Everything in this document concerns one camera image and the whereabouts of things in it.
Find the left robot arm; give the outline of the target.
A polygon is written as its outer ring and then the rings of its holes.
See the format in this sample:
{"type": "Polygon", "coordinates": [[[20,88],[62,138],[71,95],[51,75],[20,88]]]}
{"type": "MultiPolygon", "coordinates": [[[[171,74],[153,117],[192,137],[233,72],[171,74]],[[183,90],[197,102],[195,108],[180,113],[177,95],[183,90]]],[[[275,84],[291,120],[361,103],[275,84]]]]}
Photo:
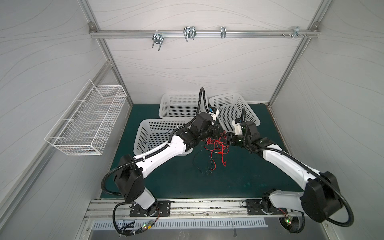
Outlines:
{"type": "Polygon", "coordinates": [[[200,88],[197,111],[186,124],[171,131],[167,141],[141,155],[121,157],[119,165],[110,170],[101,181],[102,192],[122,197],[127,204],[134,203],[151,215],[158,200],[146,188],[145,178],[168,160],[196,147],[206,139],[218,139],[221,128],[216,124],[219,110],[209,107],[204,88],[200,88]]]}

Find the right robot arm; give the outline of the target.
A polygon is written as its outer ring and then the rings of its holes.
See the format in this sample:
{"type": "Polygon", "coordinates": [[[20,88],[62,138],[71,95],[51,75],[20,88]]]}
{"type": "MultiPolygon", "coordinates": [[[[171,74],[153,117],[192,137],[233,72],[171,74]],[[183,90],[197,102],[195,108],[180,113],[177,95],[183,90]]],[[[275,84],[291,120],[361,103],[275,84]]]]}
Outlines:
{"type": "Polygon", "coordinates": [[[267,201],[275,208],[301,212],[313,221],[328,221],[339,227],[350,227],[355,221],[353,210],[341,194],[335,175],[320,172],[302,163],[268,138],[262,138],[254,122],[247,119],[246,110],[233,121],[234,133],[228,133],[230,145],[242,147],[273,164],[301,188],[300,192],[271,190],[267,201]]]}

